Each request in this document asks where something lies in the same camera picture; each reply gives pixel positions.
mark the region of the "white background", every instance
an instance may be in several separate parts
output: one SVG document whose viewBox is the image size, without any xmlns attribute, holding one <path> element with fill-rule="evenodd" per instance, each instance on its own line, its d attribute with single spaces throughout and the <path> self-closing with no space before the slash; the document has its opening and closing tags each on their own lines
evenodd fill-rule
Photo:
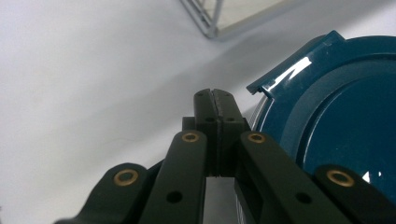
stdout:
<svg viewBox="0 0 396 224">
<path fill-rule="evenodd" d="M 249 117 L 245 87 L 331 30 L 396 35 L 396 1 L 306 0 L 217 40 L 177 0 L 0 1 L 0 222 L 73 217 L 106 170 L 163 159 L 199 90 Z M 236 223 L 232 188 L 205 223 Z"/>
</svg>

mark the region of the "black metal frame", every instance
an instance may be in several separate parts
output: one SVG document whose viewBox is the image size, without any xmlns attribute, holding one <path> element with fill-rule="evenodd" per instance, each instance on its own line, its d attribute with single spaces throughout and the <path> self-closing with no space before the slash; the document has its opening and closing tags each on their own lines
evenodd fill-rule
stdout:
<svg viewBox="0 0 396 224">
<path fill-rule="evenodd" d="M 252 132 L 233 96 L 194 95 L 157 165 L 110 169 L 80 213 L 56 224 L 202 223 L 207 176 L 235 178 L 247 223 L 396 223 L 396 207 L 352 171 L 324 165 L 311 177 L 265 133 Z"/>
</svg>

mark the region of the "white table surface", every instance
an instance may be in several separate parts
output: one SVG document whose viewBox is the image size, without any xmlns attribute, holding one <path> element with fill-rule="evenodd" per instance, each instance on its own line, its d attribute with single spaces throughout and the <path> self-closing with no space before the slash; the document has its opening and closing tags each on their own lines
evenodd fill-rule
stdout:
<svg viewBox="0 0 396 224">
<path fill-rule="evenodd" d="M 248 118 L 245 87 L 331 30 L 396 35 L 396 1 L 307 0 L 217 40 L 177 0 L 1 1 L 0 223 L 73 217 L 106 170 L 163 159 L 199 90 Z M 232 189 L 210 184 L 205 223 L 237 222 Z"/>
</svg>

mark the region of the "screw hole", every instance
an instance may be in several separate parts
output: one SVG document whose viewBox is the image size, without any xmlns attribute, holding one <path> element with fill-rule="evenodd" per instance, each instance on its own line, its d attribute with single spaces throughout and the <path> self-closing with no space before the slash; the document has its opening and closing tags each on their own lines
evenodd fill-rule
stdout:
<svg viewBox="0 0 396 224">
<path fill-rule="evenodd" d="M 355 185 L 355 180 L 350 175 L 342 171 L 330 170 L 327 172 L 327 177 L 333 183 L 342 187 L 350 188 Z"/>
<path fill-rule="evenodd" d="M 312 199 L 309 195 L 307 195 L 306 193 L 297 193 L 296 194 L 296 199 L 300 202 L 300 203 L 312 203 Z"/>
<path fill-rule="evenodd" d="M 166 196 L 169 203 L 179 203 L 183 199 L 183 195 L 179 191 L 172 191 Z"/>
<path fill-rule="evenodd" d="M 263 143 L 265 142 L 265 137 L 264 135 L 261 135 L 259 133 L 251 133 L 248 137 L 248 140 L 254 143 Z"/>
<path fill-rule="evenodd" d="M 191 143 L 198 141 L 199 136 L 196 133 L 185 133 L 183 136 L 181 136 L 181 139 L 183 139 L 185 142 Z"/>
<path fill-rule="evenodd" d="M 125 187 L 132 185 L 136 179 L 138 178 L 139 174 L 136 170 L 132 169 L 125 169 L 119 171 L 113 178 L 113 181 L 116 185 Z"/>
</svg>

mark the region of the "brass insert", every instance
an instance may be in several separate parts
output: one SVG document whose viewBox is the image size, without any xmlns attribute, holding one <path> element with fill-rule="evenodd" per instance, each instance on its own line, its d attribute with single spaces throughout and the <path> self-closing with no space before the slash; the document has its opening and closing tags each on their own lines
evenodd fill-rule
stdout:
<svg viewBox="0 0 396 224">
<path fill-rule="evenodd" d="M 339 170 L 330 170 L 327 172 L 327 177 L 335 184 L 350 188 L 355 185 L 355 180 L 347 173 Z"/>
<path fill-rule="evenodd" d="M 247 136 L 247 139 L 251 142 L 254 143 L 263 143 L 265 142 L 265 137 L 264 135 L 260 133 L 251 133 L 250 135 Z"/>
<path fill-rule="evenodd" d="M 199 135 L 196 133 L 185 133 L 183 136 L 181 136 L 181 139 L 185 142 L 196 142 L 199 139 Z"/>
<path fill-rule="evenodd" d="M 118 186 L 125 187 L 132 185 L 136 179 L 139 177 L 139 174 L 137 173 L 136 170 L 132 169 L 125 169 L 119 171 L 115 176 L 114 176 L 114 183 Z"/>
</svg>

